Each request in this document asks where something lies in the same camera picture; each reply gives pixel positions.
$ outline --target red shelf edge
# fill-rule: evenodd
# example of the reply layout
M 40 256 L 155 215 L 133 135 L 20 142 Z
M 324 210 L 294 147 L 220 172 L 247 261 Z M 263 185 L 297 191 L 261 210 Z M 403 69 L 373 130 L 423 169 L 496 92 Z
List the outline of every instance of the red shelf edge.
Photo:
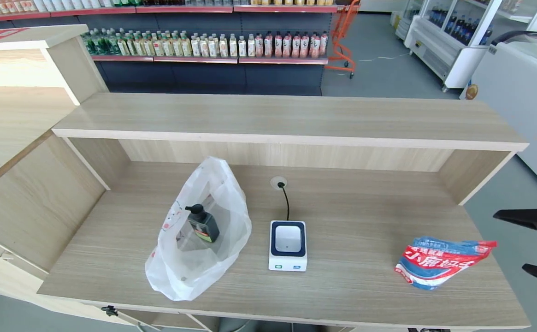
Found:
M 239 63 L 266 63 L 276 65 L 327 65 L 327 58 L 239 58 Z
M 153 62 L 153 57 L 124 57 L 122 55 L 92 55 L 93 61 L 140 61 Z
M 338 11 L 338 6 L 233 6 L 235 12 L 330 12 Z
M 237 63 L 237 58 L 154 57 L 154 62 Z
M 73 11 L 51 12 L 51 17 L 64 17 L 76 15 L 98 15 L 103 13 L 135 13 L 135 7 L 105 7 L 93 9 L 78 9 Z
M 49 12 L 10 13 L 0 15 L 0 21 L 12 21 L 13 19 L 33 19 L 50 17 Z
M 231 6 L 140 6 L 137 13 L 153 12 L 233 12 Z

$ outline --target white plastic bag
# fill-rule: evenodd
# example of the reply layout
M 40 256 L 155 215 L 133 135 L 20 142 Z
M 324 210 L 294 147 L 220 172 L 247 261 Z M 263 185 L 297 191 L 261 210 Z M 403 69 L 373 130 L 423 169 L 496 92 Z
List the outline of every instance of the white plastic bag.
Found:
M 219 236 L 210 243 L 195 235 L 186 206 L 203 204 L 217 222 Z M 205 159 L 172 204 L 146 262 L 155 291 L 174 301 L 192 301 L 235 262 L 252 233 L 246 197 L 225 160 Z

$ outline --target plastic bag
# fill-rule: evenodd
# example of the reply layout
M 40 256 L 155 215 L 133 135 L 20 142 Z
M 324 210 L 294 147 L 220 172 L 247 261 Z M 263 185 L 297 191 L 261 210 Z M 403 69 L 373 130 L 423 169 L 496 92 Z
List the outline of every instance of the plastic bag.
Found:
M 198 237 L 186 206 L 202 204 L 217 222 L 215 242 Z M 246 197 L 225 160 L 205 159 L 188 178 L 159 231 L 146 262 L 155 291 L 174 301 L 192 301 L 235 262 L 252 233 Z
M 452 242 L 434 237 L 417 237 L 395 266 L 408 284 L 435 290 L 460 271 L 486 258 L 496 241 Z

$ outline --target glass door refrigerator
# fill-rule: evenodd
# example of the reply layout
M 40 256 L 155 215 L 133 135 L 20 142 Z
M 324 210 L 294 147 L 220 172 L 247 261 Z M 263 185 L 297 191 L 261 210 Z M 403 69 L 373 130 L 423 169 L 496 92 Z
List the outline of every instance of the glass door refrigerator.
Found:
M 537 0 L 424 0 L 404 45 L 443 81 L 465 88 L 492 38 L 537 31 Z
M 409 0 L 406 8 L 401 13 L 401 18 L 397 28 L 395 29 L 395 35 L 401 40 L 405 40 L 407 36 L 407 30 L 410 28 L 412 19 L 415 15 L 420 14 L 420 8 L 422 8 L 424 0 Z

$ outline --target wooden countertop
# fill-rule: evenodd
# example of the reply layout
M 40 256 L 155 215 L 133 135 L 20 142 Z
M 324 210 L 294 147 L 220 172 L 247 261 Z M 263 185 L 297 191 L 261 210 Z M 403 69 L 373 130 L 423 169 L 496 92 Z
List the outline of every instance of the wooden countertop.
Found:
M 98 93 L 67 137 L 522 151 L 484 103 L 438 99 Z
M 64 89 L 0 88 L 0 168 L 73 109 Z
M 87 31 L 85 24 L 28 28 L 0 39 L 0 51 L 50 48 Z
M 493 256 L 435 291 L 414 288 L 393 271 L 414 237 L 481 239 L 432 172 L 232 166 L 247 197 L 252 235 L 227 273 L 199 298 L 168 300 L 152 290 L 144 264 L 195 167 L 132 162 L 39 293 L 144 311 L 321 325 L 529 326 Z M 268 270 L 270 221 L 287 211 L 281 191 L 269 185 L 274 175 L 288 179 L 291 220 L 307 223 L 306 273 Z

